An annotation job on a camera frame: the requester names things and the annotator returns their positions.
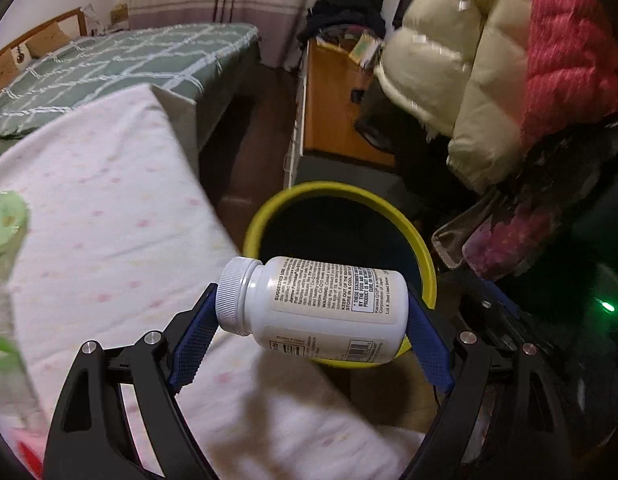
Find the green bedspread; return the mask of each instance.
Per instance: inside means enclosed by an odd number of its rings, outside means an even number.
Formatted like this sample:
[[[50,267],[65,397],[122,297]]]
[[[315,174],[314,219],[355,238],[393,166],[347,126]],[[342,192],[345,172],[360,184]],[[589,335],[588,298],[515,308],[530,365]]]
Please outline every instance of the green bedspread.
[[[78,38],[29,66],[0,93],[0,153],[54,118],[150,83],[198,100],[258,41],[245,23],[173,25]]]

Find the orange wooden tabletop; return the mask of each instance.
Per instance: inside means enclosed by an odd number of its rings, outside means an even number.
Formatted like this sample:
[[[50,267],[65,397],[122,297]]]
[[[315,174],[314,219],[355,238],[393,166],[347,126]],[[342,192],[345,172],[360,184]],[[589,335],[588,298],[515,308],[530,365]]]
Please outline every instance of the orange wooden tabletop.
[[[311,40],[307,78],[304,152],[330,153],[361,164],[394,168],[393,155],[376,150],[353,127],[360,106],[351,102],[351,90],[368,88],[373,72]]]

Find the yellow trash can rim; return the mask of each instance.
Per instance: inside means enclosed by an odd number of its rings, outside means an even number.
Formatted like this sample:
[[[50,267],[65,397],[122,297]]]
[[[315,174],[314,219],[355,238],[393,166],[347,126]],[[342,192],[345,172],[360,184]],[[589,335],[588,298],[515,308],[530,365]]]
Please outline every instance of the yellow trash can rim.
[[[393,205],[379,196],[360,187],[340,184],[339,182],[305,182],[289,189],[285,189],[271,197],[253,217],[247,229],[242,253],[249,258],[257,258],[260,253],[260,244],[268,222],[287,205],[292,204],[298,198],[313,196],[335,196],[348,198],[364,204],[389,219],[402,233],[416,255],[422,280],[422,299],[429,308],[436,307],[436,295],[438,286],[436,282],[436,270],[433,260],[426,248],[425,241],[420,236],[413,224],[398,211]],[[398,355],[404,354],[411,348],[409,340],[405,337]],[[368,368],[377,366],[375,363],[355,363],[349,361],[335,361],[331,359],[316,359],[315,361],[337,368]]]

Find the white sheet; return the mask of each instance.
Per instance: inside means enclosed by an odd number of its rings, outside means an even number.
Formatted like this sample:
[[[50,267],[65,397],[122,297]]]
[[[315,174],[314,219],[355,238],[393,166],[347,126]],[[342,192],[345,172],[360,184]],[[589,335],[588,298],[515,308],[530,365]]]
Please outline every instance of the white sheet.
[[[9,283],[16,333],[49,420],[84,341],[122,346],[163,329],[236,254],[148,86],[11,148],[0,158],[10,189],[30,208]],[[138,451],[159,471],[130,397]],[[394,479],[418,444],[392,446],[310,362],[227,333],[178,402],[221,479]]]

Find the mattress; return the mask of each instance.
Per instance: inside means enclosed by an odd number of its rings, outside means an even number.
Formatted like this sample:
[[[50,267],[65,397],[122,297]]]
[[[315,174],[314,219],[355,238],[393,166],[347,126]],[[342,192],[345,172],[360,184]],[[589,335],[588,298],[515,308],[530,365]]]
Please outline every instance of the mattress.
[[[173,25],[86,37],[33,62],[0,93],[0,154],[51,120],[136,84],[199,105],[199,150],[258,55],[245,23]]]
[[[38,404],[30,409],[43,426],[86,340],[114,348],[163,330],[236,255],[161,92],[116,92],[0,157],[0,192],[15,190],[30,215],[7,286],[12,338]],[[142,463],[159,473],[134,391],[123,393]],[[222,331],[176,399],[223,480],[393,480],[421,440],[398,436],[396,445],[309,360]],[[32,440],[19,431],[39,431],[27,419],[0,418],[1,428],[12,440]]]

